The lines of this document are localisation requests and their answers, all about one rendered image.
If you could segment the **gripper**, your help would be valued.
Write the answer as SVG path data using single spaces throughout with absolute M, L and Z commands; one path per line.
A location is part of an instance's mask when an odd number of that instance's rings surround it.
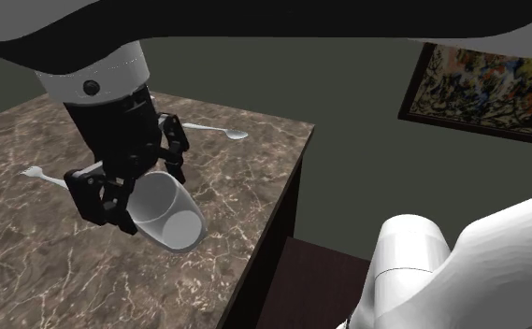
M 154 167 L 160 157 L 171 176 L 181 184 L 186 182 L 183 153 L 190 144 L 180 118 L 171 113 L 157 115 L 145 84 L 111 102 L 89 106 L 66 103 L 65 109 L 97 162 L 64 175 L 81 218 L 99 226 L 112 224 L 135 235 L 137 226 L 127 210 L 135 179 Z M 158 119 L 167 149 L 160 148 Z

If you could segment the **colourful abstract wall picture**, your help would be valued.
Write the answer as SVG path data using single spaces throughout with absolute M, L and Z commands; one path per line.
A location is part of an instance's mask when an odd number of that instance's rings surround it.
M 425 43 L 397 117 L 532 143 L 532 58 Z

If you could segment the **brown marble top table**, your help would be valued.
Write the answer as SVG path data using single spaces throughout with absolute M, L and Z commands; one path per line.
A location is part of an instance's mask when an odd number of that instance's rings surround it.
M 177 254 L 83 220 L 60 178 L 93 162 L 65 108 L 41 95 L 0 113 L 0 329 L 255 329 L 294 231 L 302 157 L 314 127 L 157 93 L 187 129 L 185 187 L 208 223 Z

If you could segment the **grey glass cup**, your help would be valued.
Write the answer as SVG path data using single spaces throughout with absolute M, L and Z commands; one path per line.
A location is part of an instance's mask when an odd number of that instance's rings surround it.
M 149 172 L 136 181 L 127 211 L 140 233 L 171 252 L 193 250 L 208 232 L 193 198 L 164 171 Z

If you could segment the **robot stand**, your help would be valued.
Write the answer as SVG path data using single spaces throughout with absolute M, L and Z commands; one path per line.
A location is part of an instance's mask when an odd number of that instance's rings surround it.
M 255 329 L 336 329 L 356 307 L 369 266 L 289 237 Z

